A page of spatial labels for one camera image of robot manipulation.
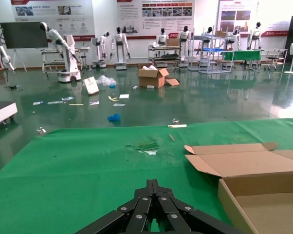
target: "green tablecloth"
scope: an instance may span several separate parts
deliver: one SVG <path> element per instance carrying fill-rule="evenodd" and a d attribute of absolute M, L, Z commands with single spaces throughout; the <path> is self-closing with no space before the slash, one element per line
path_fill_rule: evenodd
<path fill-rule="evenodd" d="M 224 60 L 232 60 L 233 52 L 222 52 Z M 261 60 L 260 50 L 240 50 L 234 52 L 233 61 L 236 60 Z"/>
<path fill-rule="evenodd" d="M 147 179 L 229 222 L 217 186 L 187 161 L 183 146 L 267 141 L 293 150 L 293 119 L 54 131 L 0 171 L 0 234 L 74 233 L 132 199 Z M 150 142 L 156 155 L 136 150 Z"/>

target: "black screen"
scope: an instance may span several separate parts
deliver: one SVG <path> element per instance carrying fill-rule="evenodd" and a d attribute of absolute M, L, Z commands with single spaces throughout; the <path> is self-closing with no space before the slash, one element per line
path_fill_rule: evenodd
<path fill-rule="evenodd" d="M 46 33 L 39 22 L 0 23 L 7 49 L 48 47 Z"/>

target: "wheel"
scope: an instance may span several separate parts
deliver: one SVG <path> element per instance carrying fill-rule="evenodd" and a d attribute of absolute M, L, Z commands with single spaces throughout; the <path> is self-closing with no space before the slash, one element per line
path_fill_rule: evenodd
<path fill-rule="evenodd" d="M 71 77 L 70 77 L 70 81 L 71 81 L 71 82 L 76 81 L 76 77 L 75 77 L 75 76 L 71 76 Z"/>

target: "glossy floor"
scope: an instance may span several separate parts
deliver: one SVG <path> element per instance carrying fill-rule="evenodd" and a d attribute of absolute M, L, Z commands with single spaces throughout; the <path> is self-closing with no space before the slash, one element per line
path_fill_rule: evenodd
<path fill-rule="evenodd" d="M 202 75 L 184 68 L 170 74 L 180 80 L 179 86 L 155 90 L 133 89 L 138 85 L 136 67 L 85 71 L 83 78 L 102 74 L 115 78 L 117 85 L 113 89 L 99 85 L 100 92 L 94 96 L 87 94 L 82 82 L 59 83 L 56 75 L 47 78 L 41 71 L 9 74 L 10 85 L 19 85 L 17 91 L 9 91 L 0 75 L 0 101 L 15 101 L 18 107 L 15 121 L 0 125 L 0 169 L 39 135 L 39 127 L 50 132 L 58 128 L 169 125 L 173 118 L 180 123 L 200 123 L 293 117 L 293 76 L 280 71 L 269 73 L 261 68 L 254 72 L 237 67 L 231 74 Z M 108 98 L 120 94 L 129 94 L 129 99 L 113 102 Z M 47 105 L 65 97 L 74 99 Z M 38 101 L 44 104 L 33 105 Z M 90 106 L 91 101 L 99 101 L 99 105 Z M 115 103 L 126 105 L 114 107 Z M 107 117 L 115 113 L 120 114 L 121 121 L 109 122 Z"/>

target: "cardboard box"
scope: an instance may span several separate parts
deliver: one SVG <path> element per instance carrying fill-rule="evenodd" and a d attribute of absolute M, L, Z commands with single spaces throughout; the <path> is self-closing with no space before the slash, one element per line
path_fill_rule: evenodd
<path fill-rule="evenodd" d="M 215 36 L 217 38 L 224 38 L 224 37 L 226 37 L 226 32 L 216 31 Z"/>
<path fill-rule="evenodd" d="M 168 39 L 167 46 L 179 46 L 180 42 L 177 38 Z"/>
<path fill-rule="evenodd" d="M 293 151 L 276 143 L 185 146 L 200 172 L 219 176 L 218 197 L 248 234 L 293 234 Z"/>
<path fill-rule="evenodd" d="M 148 85 L 153 85 L 155 88 L 163 87 L 165 84 L 165 76 L 169 73 L 166 69 L 160 70 L 138 70 L 139 86 L 147 87 Z"/>

